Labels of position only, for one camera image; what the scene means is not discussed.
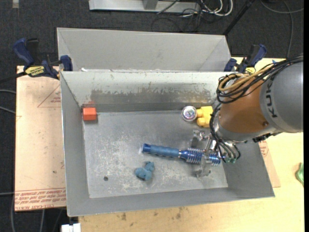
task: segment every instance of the cardboard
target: cardboard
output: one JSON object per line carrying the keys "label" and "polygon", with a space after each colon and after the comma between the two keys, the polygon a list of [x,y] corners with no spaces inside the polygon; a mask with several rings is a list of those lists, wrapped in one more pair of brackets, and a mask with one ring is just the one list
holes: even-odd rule
{"label": "cardboard", "polygon": [[65,207],[59,80],[23,76],[16,93],[15,211]]}

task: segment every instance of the black wire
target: black wire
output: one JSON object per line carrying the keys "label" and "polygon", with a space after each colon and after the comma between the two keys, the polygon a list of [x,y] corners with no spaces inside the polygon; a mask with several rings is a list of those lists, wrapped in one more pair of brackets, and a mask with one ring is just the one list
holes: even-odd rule
{"label": "black wire", "polygon": [[216,141],[216,146],[215,149],[218,150],[220,152],[221,155],[221,159],[226,162],[225,157],[223,157],[223,153],[222,153],[222,149],[228,154],[230,159],[239,159],[240,157],[240,152],[238,150],[238,148],[236,147],[235,149],[238,152],[238,156],[236,157],[236,153],[231,149],[230,146],[228,146],[226,143],[223,142],[223,140],[218,136],[218,134],[216,133],[215,129],[214,129],[214,118],[216,116],[216,114],[220,111],[220,107],[221,104],[218,104],[212,114],[211,114],[211,119],[210,119],[210,131],[211,131],[211,135],[213,137],[213,139]]}
{"label": "black wire", "polygon": [[[252,93],[255,89],[257,89],[260,85],[262,85],[269,78],[273,77],[274,75],[277,75],[279,72],[281,72],[285,68],[291,66],[293,63],[297,63],[297,62],[301,62],[301,61],[303,61],[303,56],[299,55],[295,58],[287,59],[287,60],[283,60],[281,62],[275,63],[275,64],[273,64],[273,66],[270,69],[266,70],[265,72],[261,73],[260,75],[258,75],[256,77],[254,77],[253,80],[249,79],[248,81],[242,83],[239,87],[236,87],[232,91],[220,91],[219,87],[218,87],[217,90],[216,90],[217,100],[220,103],[231,103],[231,102],[234,102],[235,100],[237,100],[241,97],[247,96],[250,93]],[[231,74],[227,77],[230,78],[231,80],[237,78],[237,76],[235,74]],[[219,79],[219,85],[225,78],[226,77]],[[250,93],[245,94],[250,87],[252,87],[254,84],[258,83],[259,81],[262,81],[262,83],[260,83],[257,87],[255,87],[254,90],[250,91]]]}
{"label": "black wire", "polygon": [[160,12],[157,13],[160,14],[160,13],[163,13],[165,12],[166,10],[168,10],[170,7],[172,7],[175,3],[177,3],[179,0],[175,0],[174,2],[172,2],[168,7],[166,7],[165,9],[161,10]]}

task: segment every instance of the orange object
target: orange object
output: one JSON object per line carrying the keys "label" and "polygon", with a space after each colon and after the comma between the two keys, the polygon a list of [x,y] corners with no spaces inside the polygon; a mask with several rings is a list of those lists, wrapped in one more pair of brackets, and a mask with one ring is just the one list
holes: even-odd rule
{"label": "orange object", "polygon": [[84,107],[83,108],[83,120],[96,120],[97,110],[95,107]]}

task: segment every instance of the cable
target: cable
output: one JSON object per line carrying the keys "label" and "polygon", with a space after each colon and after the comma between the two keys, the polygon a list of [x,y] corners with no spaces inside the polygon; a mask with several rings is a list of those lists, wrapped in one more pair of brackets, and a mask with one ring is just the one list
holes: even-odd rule
{"label": "cable", "polygon": [[13,110],[7,109],[7,108],[2,107],[2,106],[0,106],[0,110],[4,110],[4,111],[7,111],[9,113],[16,114],[16,112],[14,112]]}
{"label": "cable", "polygon": [[12,199],[12,204],[11,204],[11,227],[12,227],[12,231],[16,232],[15,230],[15,225],[14,225],[14,203],[15,203],[15,195],[13,195],[13,199]]}
{"label": "cable", "polygon": [[301,8],[299,10],[294,10],[294,11],[278,11],[278,10],[274,10],[274,9],[271,9],[269,8],[265,3],[262,2],[262,0],[260,0],[261,4],[267,8],[268,10],[272,11],[272,12],[276,12],[276,13],[279,13],[279,14],[292,14],[292,13],[297,13],[297,12],[301,12],[304,10],[304,8]]}
{"label": "cable", "polygon": [[2,192],[0,193],[0,196],[5,196],[5,195],[12,195],[14,192]]}
{"label": "cable", "polygon": [[166,10],[168,10],[170,7],[172,7],[175,3],[177,3],[179,0],[175,0],[174,2],[172,2],[168,7],[166,7],[165,9],[161,10],[160,12],[157,13],[160,14],[160,13],[163,13],[165,12]]}
{"label": "cable", "polygon": [[[291,59],[283,60],[281,62],[273,64],[268,64],[262,69],[260,69],[258,72],[249,76],[240,73],[232,73],[230,75],[226,75],[225,77],[219,79],[219,85],[216,90],[217,100],[220,103],[231,103],[241,97],[248,95],[246,94],[246,92],[254,84],[258,85],[252,91],[250,91],[250,93],[253,92],[260,85],[262,85],[266,80],[281,72],[283,69],[291,66],[294,63],[302,61],[303,55],[301,54]],[[228,81],[231,80],[237,80],[237,82],[227,86]]]}
{"label": "cable", "polygon": [[220,8],[218,9],[214,9],[214,10],[211,10],[206,4],[205,4],[205,1],[204,0],[200,0],[201,2],[201,8],[202,8],[202,11],[203,12],[206,12],[206,13],[209,13],[209,14],[214,14],[214,15],[217,15],[217,16],[227,16],[229,14],[231,14],[231,12],[233,11],[233,0],[228,0],[229,1],[229,5],[230,5],[230,9],[228,12],[226,13],[220,13],[222,8],[223,8],[223,1],[222,0],[219,0],[220,2]]}
{"label": "cable", "polygon": [[293,31],[294,31],[294,20],[292,17],[292,13],[290,10],[290,7],[288,6],[288,4],[286,2],[284,2],[285,6],[287,7],[289,14],[290,14],[290,18],[291,18],[291,35],[290,35],[290,41],[289,41],[289,46],[288,46],[288,51],[286,53],[286,58],[289,58],[290,55],[290,50],[291,50],[291,45],[292,45],[292,38],[293,38]]}
{"label": "cable", "polygon": [[291,18],[291,35],[290,35],[290,41],[289,41],[289,46],[288,46],[288,50],[287,50],[287,54],[286,54],[286,58],[289,57],[290,55],[290,50],[291,50],[291,45],[292,45],[292,38],[293,38],[293,31],[294,31],[294,20],[293,20],[293,17],[292,17],[292,14],[293,13],[297,13],[297,12],[301,12],[304,10],[304,8],[301,8],[299,10],[294,10],[294,11],[291,11],[290,7],[288,6],[288,4],[283,1],[284,5],[286,6],[286,8],[288,9],[288,11],[278,11],[278,10],[273,10],[271,8],[269,8],[268,6],[266,6],[262,0],[260,0],[261,4],[267,8],[268,10],[272,11],[272,12],[275,12],[275,13],[279,13],[279,14],[289,14],[290,15],[290,18]]}
{"label": "cable", "polygon": [[44,218],[45,218],[45,209],[42,210],[41,225],[40,225],[40,230],[39,230],[40,232],[43,231]]}
{"label": "cable", "polygon": [[7,89],[0,89],[0,92],[5,92],[5,93],[12,93],[12,94],[16,94],[15,91],[12,90],[7,90]]}
{"label": "cable", "polygon": [[55,224],[54,224],[54,227],[53,227],[52,232],[55,232],[55,231],[56,231],[56,227],[58,226],[58,222],[59,222],[59,219],[60,219],[60,217],[61,217],[62,211],[63,211],[63,210],[61,209],[60,212],[59,212],[59,215],[57,216],[57,219],[56,219],[56,222],[55,222]]}

